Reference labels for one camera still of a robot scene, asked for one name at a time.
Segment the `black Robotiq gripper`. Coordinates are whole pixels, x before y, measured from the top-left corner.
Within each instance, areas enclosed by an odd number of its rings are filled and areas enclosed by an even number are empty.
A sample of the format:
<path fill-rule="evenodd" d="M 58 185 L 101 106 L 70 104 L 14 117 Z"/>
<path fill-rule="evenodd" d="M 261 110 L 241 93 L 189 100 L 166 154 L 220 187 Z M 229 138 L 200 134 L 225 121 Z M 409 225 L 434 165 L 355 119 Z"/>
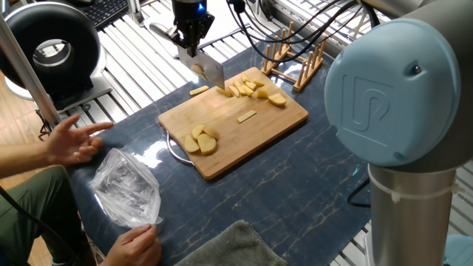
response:
<path fill-rule="evenodd" d="M 193 58 L 215 17 L 208 12 L 206 0 L 173 0 L 172 7 L 176 27 L 167 30 L 166 35 Z"/>

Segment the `person's bare hand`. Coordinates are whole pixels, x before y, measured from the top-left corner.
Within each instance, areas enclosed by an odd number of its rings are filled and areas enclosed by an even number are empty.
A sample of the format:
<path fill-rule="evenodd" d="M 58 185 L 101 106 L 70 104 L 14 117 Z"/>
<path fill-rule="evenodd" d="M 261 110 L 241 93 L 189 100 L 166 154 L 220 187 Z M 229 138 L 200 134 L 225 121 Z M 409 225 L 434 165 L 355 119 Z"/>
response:
<path fill-rule="evenodd" d="M 102 139 L 92 135 L 114 126 L 112 122 L 102 122 L 74 129 L 79 118 L 79 115 L 68 117 L 53 129 L 45 144 L 46 159 L 50 165 L 70 166 L 89 162 L 103 146 Z"/>
<path fill-rule="evenodd" d="M 120 235 L 100 266 L 156 266 L 162 247 L 156 225 L 143 225 Z"/>

